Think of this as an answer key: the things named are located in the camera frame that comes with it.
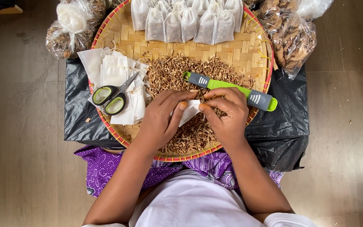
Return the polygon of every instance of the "wood chip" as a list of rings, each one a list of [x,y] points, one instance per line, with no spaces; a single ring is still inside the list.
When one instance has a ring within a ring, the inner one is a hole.
[[[235,72],[232,66],[223,63],[217,56],[201,62],[183,54],[178,54],[177,56],[167,56],[157,60],[147,59],[146,64],[149,65],[147,78],[153,98],[161,91],[168,89],[194,90],[198,92],[194,99],[205,101],[203,96],[209,89],[198,87],[183,80],[182,75],[185,71],[206,75],[211,79],[227,81],[249,89],[254,82],[253,78],[244,79],[241,73]],[[215,109],[215,112],[218,116],[225,115],[219,109]],[[216,142],[217,138],[203,113],[198,113],[178,128],[174,137],[161,148],[160,152],[185,154],[189,151],[205,148],[210,141]]]

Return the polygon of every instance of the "scissor blade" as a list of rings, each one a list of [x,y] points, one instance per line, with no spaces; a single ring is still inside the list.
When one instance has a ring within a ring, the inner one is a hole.
[[[139,73],[136,73],[134,75],[132,75],[124,84],[123,84],[123,89],[126,89],[128,87],[128,85],[130,85],[131,81],[133,81],[135,79],[135,77],[138,75]]]

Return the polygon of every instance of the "white shirt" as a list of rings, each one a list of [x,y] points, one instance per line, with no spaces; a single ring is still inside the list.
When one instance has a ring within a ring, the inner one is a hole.
[[[96,227],[87,224],[83,227]],[[161,183],[135,208],[129,227],[315,227],[298,214],[270,214],[264,224],[249,215],[242,198],[194,170],[184,170]],[[99,227],[124,227],[105,224]]]

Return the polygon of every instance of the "hand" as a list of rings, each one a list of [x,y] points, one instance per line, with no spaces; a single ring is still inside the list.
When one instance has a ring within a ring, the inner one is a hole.
[[[152,152],[158,151],[172,139],[179,127],[187,107],[187,103],[181,101],[194,98],[196,95],[196,92],[178,90],[161,92],[146,108],[144,119],[133,143],[140,143]]]
[[[224,96],[225,99],[217,98],[219,96]],[[204,95],[204,98],[214,98],[200,104],[199,110],[212,126],[219,142],[224,147],[247,143],[245,127],[249,109],[244,93],[237,88],[217,88],[210,90]],[[218,117],[212,107],[218,107],[226,112],[227,116]]]

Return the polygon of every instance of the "woven bamboo tray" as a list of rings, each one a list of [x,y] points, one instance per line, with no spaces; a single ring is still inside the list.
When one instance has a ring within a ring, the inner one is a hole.
[[[255,83],[252,89],[266,93],[270,85],[271,67],[276,67],[274,53],[267,34],[253,15],[244,7],[243,20],[240,33],[234,34],[234,41],[223,42],[215,45],[199,44],[193,41],[186,43],[163,43],[160,41],[145,41],[145,31],[134,31],[131,18],[131,0],[126,0],[115,8],[103,21],[93,41],[92,49],[108,46],[125,51],[128,58],[159,59],[162,56],[184,54],[202,61],[208,60],[213,55],[229,65],[235,67],[245,75],[245,80],[252,77]],[[97,110],[103,123],[110,133],[125,147],[128,147],[139,131],[140,124],[112,125],[110,116]],[[257,108],[250,108],[246,124],[249,124],[258,112]],[[222,145],[217,141],[210,142],[204,149],[191,151],[186,154],[157,152],[154,159],[164,162],[179,162],[198,158],[220,149]]]

